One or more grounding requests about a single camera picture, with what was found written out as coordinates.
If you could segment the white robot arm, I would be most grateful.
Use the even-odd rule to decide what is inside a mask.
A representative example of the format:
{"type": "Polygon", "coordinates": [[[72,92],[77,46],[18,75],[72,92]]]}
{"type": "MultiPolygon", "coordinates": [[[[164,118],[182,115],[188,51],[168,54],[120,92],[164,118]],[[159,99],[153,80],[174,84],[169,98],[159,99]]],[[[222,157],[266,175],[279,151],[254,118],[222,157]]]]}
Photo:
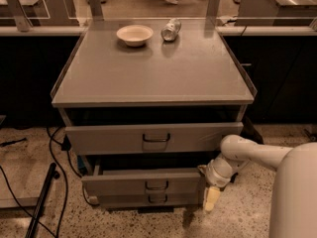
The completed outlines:
{"type": "Polygon", "coordinates": [[[198,167],[207,182],[206,210],[214,208],[220,190],[248,162],[275,171],[268,238],[317,238],[317,143],[289,148],[224,137],[220,154],[198,167]]]}

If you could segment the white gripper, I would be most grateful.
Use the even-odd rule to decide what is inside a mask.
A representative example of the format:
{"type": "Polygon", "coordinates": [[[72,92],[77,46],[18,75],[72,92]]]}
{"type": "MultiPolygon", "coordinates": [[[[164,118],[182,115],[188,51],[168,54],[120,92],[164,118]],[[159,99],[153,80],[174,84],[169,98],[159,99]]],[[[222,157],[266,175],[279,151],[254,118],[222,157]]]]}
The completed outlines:
{"type": "Polygon", "coordinates": [[[208,183],[212,185],[207,187],[204,192],[203,208],[205,211],[213,210],[221,195],[219,188],[225,187],[231,181],[231,177],[238,171],[238,168],[238,162],[225,158],[223,155],[211,160],[207,166],[199,165],[197,167],[206,176],[208,183]]]}

